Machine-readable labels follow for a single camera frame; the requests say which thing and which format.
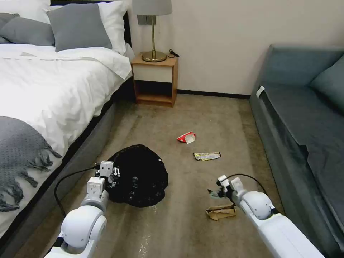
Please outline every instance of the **sofa armrest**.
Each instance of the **sofa armrest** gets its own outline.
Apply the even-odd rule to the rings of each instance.
[[[269,47],[252,94],[264,83],[306,86],[332,66],[344,48],[273,44]]]

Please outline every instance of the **floor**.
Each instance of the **floor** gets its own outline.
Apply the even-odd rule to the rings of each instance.
[[[196,133],[195,142],[176,141],[191,130]],[[218,176],[234,173],[255,176],[282,210],[248,100],[179,94],[174,108],[120,102],[108,143],[97,161],[133,144],[144,144],[163,159],[169,173],[166,197],[144,209],[109,203],[108,225],[94,257],[271,257],[241,211],[219,221],[205,212],[210,206],[230,203],[210,198],[207,189],[217,189]],[[193,152],[213,151],[220,151],[222,157],[212,161],[193,157]],[[78,207],[91,175],[86,173],[63,199],[67,210]],[[247,189],[258,189],[250,179],[242,181]],[[56,208],[16,258],[43,257],[61,222]]]

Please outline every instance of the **black trash bag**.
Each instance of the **black trash bag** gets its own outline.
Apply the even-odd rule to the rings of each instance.
[[[142,208],[164,199],[168,175],[155,152],[144,145],[133,145],[120,150],[109,161],[120,171],[115,187],[106,187],[111,201]]]

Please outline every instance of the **sofa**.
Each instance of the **sofa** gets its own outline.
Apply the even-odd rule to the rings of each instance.
[[[326,257],[344,257],[344,113],[314,81],[343,55],[271,45],[250,97],[285,214]]]

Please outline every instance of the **black baseboard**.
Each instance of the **black baseboard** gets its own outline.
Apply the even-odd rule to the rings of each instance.
[[[220,92],[208,92],[208,91],[177,90],[177,93],[191,94],[191,95],[202,95],[202,96],[213,96],[213,97],[229,97],[229,98],[234,98],[234,99],[249,99],[250,98],[250,95],[220,93]]]

